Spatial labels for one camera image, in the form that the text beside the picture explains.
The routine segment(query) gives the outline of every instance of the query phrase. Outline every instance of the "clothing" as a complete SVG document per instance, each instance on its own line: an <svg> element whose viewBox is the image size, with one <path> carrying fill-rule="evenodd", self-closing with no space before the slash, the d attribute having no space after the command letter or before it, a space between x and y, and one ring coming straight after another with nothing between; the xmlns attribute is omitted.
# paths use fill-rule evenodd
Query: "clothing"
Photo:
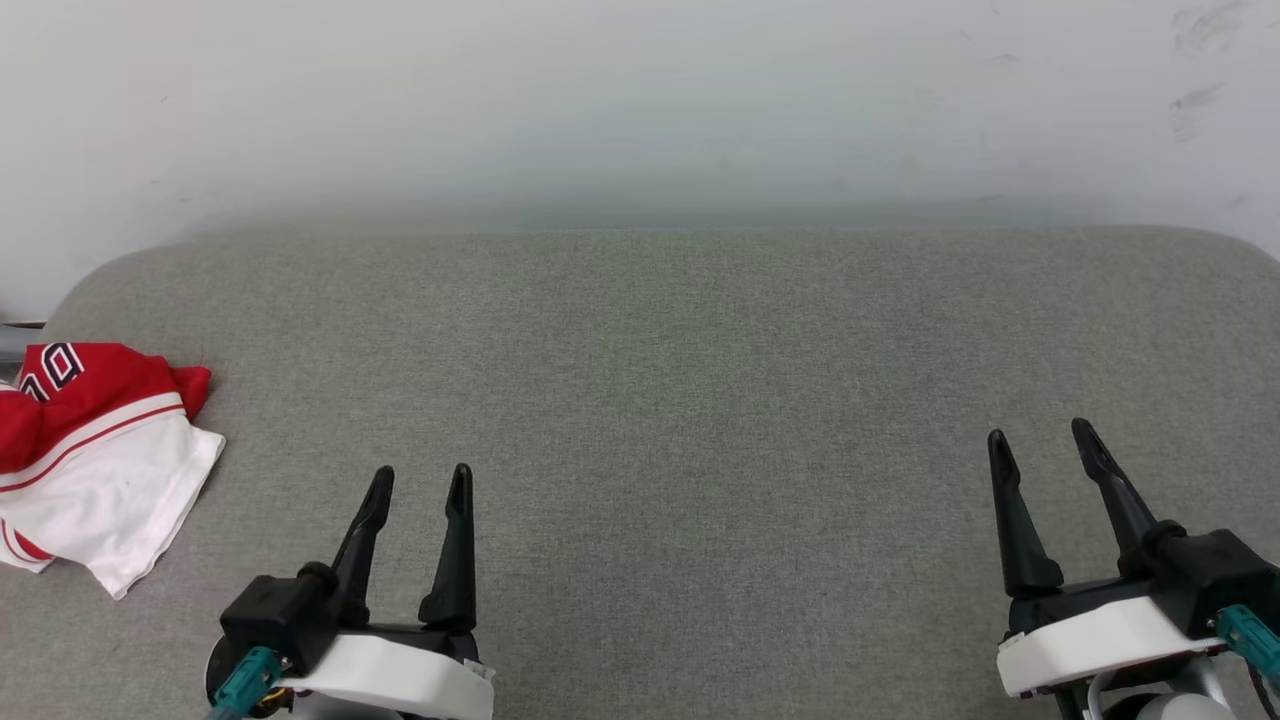
<svg viewBox="0 0 1280 720"><path fill-rule="evenodd" d="M0 562L73 560L124 597L221 452L189 421L210 378L116 343L28 347L18 387L0 387Z"/></svg>

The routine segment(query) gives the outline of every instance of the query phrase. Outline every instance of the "teal cable connector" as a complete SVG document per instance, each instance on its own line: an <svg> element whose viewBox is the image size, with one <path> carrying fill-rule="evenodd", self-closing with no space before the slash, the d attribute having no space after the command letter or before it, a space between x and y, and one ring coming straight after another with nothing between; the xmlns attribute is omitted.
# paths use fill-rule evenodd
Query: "teal cable connector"
<svg viewBox="0 0 1280 720"><path fill-rule="evenodd" d="M1280 638L1252 610L1243 605L1224 607L1217 635L1280 692Z"/></svg>
<svg viewBox="0 0 1280 720"><path fill-rule="evenodd" d="M255 647L248 651L223 687L214 693L214 710L206 720L230 717L239 720L247 716L257 701L262 700L271 691L271 685L280 679L282 671L280 659L270 650Z"/></svg>

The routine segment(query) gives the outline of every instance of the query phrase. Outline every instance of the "gray table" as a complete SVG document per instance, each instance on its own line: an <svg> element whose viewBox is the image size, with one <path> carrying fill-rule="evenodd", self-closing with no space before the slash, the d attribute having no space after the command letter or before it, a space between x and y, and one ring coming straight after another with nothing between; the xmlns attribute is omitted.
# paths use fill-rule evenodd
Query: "gray table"
<svg viewBox="0 0 1280 720"><path fill-rule="evenodd" d="M219 611L328 560L384 462L384 620L475 469L502 719L1053 716L995 669L997 425L1071 580L1116 555L1074 415L1158 516L1280 559L1280 266L1199 232L178 246L95 273L45 337L207 365L228 446L123 601L0 571L5 719L198 717Z"/></svg>

